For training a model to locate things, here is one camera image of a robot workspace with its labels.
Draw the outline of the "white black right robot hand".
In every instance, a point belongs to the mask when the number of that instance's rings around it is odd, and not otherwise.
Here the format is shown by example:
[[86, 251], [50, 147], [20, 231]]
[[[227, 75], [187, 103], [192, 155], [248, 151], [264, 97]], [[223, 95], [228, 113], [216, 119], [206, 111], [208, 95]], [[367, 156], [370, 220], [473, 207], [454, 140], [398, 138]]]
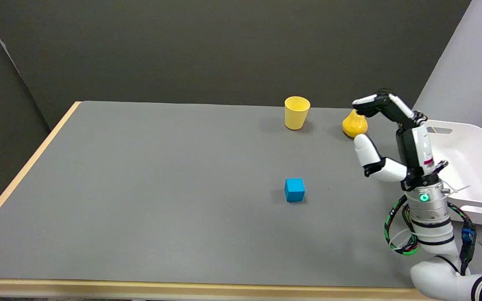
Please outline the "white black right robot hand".
[[386, 88], [354, 100], [352, 106], [359, 115], [373, 117], [381, 113], [397, 124], [395, 137], [400, 162], [382, 157], [369, 136], [357, 135], [354, 138], [354, 150], [365, 177], [399, 182], [403, 191], [441, 183], [438, 174], [448, 165], [448, 161], [436, 163], [434, 160], [426, 115], [411, 110]]

